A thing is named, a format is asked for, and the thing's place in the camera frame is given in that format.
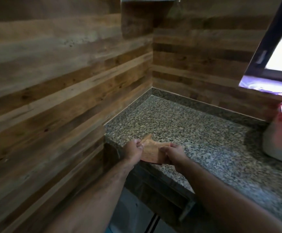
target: hand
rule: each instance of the hand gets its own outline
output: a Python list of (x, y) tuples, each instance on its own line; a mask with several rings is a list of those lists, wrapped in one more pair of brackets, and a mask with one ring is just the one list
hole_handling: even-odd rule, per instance
[(127, 160), (132, 165), (132, 167), (136, 165), (141, 159), (143, 145), (140, 142), (140, 139), (133, 139), (127, 142), (123, 147), (124, 160)]
[(182, 166), (188, 160), (189, 157), (186, 156), (182, 146), (171, 143), (170, 146), (164, 146), (159, 149), (164, 152), (170, 160), (170, 164), (174, 165), (177, 172), (182, 173)]

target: forearm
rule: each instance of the forearm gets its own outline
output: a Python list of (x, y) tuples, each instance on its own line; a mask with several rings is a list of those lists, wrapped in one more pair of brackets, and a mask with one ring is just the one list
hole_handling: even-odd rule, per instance
[(120, 161), (59, 215), (46, 232), (103, 233), (131, 169), (128, 161)]
[(282, 232), (280, 220), (199, 164), (189, 161), (181, 170), (204, 207), (230, 232)]

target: person's left arm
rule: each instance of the person's left arm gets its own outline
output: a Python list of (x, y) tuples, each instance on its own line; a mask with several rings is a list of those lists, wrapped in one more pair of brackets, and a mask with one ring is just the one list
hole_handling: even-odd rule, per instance
[(136, 165), (143, 146), (139, 139), (124, 146), (124, 159), (63, 211), (46, 229), (52, 232), (104, 233), (118, 202), (128, 173)]

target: person's left hand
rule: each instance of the person's left hand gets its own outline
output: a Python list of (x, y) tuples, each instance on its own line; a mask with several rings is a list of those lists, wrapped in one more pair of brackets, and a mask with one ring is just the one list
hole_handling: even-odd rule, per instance
[(141, 159), (143, 145), (140, 142), (140, 139), (133, 139), (131, 141), (128, 141), (123, 147), (124, 160), (127, 160), (132, 165), (132, 167), (136, 165)]

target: wooden wall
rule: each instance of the wooden wall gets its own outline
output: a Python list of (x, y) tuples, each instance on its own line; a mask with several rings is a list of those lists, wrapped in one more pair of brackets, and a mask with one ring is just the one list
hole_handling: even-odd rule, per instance
[(270, 120), (282, 97), (238, 85), (280, 2), (174, 2), (154, 19), (153, 87)]
[(0, 232), (41, 231), (100, 176), (102, 125), (151, 88), (151, 14), (125, 8), (0, 0)]

